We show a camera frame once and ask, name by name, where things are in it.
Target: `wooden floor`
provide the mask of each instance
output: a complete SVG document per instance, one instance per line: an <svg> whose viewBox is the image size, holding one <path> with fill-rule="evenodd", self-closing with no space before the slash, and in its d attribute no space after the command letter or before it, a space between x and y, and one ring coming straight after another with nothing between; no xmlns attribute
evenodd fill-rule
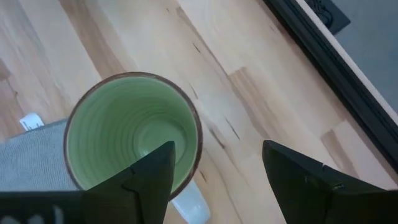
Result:
<svg viewBox="0 0 398 224"><path fill-rule="evenodd" d="M283 223L261 144L272 139L385 189L398 176L260 0L0 0L0 140L30 112L66 118L126 71L162 75L204 127L195 181L209 223ZM183 223L168 208L165 223Z"/></svg>

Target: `gray fabric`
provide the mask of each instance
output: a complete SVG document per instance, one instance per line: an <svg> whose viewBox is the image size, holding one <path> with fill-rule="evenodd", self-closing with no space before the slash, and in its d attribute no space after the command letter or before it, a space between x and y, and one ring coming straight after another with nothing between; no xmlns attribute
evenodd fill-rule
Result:
<svg viewBox="0 0 398 224"><path fill-rule="evenodd" d="M76 190L63 158L66 120L0 144L0 191Z"/></svg>

